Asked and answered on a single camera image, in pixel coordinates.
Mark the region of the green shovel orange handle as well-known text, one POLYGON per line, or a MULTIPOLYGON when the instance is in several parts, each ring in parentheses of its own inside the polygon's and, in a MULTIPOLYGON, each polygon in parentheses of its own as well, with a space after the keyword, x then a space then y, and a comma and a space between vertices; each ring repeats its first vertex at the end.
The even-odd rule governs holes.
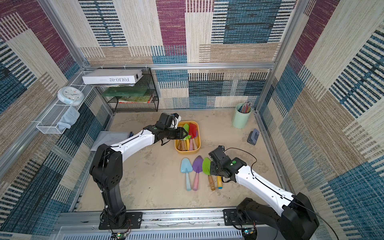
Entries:
MULTIPOLYGON (((189 133, 189 124, 184 124, 183 128, 188 131, 189 133)), ((186 151, 190 150, 190 135, 188 135, 184 141, 186 142, 186 151)))

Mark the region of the red shovel wooden handle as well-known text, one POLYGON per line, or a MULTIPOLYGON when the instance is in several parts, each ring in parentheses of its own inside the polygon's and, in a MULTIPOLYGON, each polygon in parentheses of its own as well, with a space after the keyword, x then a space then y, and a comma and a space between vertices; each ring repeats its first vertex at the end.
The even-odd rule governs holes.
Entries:
POLYGON ((189 123, 189 135, 191 136, 190 139, 194 139, 197 137, 198 128, 197 125, 190 122, 189 123))

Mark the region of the yellow square shovel yellow handle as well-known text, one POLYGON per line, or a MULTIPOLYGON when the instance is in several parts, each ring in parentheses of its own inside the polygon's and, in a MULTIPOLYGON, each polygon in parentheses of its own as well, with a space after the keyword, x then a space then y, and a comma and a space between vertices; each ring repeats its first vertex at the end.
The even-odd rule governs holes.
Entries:
POLYGON ((223 188, 223 181, 222 181, 222 177, 220 176, 217 176, 217 186, 218 186, 218 189, 223 188))

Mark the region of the purple pointed shovel pink handle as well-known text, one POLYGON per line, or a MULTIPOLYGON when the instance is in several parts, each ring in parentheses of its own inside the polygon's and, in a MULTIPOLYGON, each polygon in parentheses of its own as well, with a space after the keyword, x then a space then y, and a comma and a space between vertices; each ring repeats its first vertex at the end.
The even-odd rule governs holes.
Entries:
POLYGON ((197 150, 197 149, 198 149, 198 146, 197 146, 197 143, 196 143, 196 138, 191 137, 190 138, 190 151, 194 151, 194 150, 197 150))

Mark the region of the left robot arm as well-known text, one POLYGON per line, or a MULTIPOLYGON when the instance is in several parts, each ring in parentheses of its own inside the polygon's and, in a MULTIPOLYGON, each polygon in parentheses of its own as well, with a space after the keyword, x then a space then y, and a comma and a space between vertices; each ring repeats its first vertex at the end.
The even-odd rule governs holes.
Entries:
POLYGON ((104 201, 100 230, 129 228, 132 220, 127 214, 120 191, 123 162, 136 152, 159 141, 165 145, 164 139, 182 140, 187 137, 188 132, 179 126, 181 119, 177 113, 162 113, 156 124, 144 127, 136 135, 111 146, 98 146, 89 173, 98 185, 104 201))

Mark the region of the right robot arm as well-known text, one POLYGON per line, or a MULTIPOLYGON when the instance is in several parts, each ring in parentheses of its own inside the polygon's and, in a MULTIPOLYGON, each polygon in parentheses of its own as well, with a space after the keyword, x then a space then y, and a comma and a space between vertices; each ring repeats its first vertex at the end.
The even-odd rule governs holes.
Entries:
POLYGON ((309 240, 320 223, 312 204, 302 193, 294 195, 257 174, 239 158, 231 159, 223 146, 209 153, 211 175, 229 179, 251 190, 265 205, 245 198, 227 218, 234 226, 264 224, 281 233, 286 240, 309 240))

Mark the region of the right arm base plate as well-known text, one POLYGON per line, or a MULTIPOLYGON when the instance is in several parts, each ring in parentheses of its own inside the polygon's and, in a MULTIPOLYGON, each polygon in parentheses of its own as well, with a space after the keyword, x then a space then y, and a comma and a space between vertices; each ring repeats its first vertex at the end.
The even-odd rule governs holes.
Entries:
POLYGON ((238 213, 236 209, 223 209, 225 226, 261 225, 261 222, 249 220, 245 215, 238 213))

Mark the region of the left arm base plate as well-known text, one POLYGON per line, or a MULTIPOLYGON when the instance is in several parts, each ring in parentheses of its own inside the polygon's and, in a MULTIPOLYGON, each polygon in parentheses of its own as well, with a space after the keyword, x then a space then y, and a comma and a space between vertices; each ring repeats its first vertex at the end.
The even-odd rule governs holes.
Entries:
POLYGON ((127 230, 139 229, 143 212, 126 212, 116 218, 112 218, 106 211, 103 211, 100 218, 99 230, 127 230))

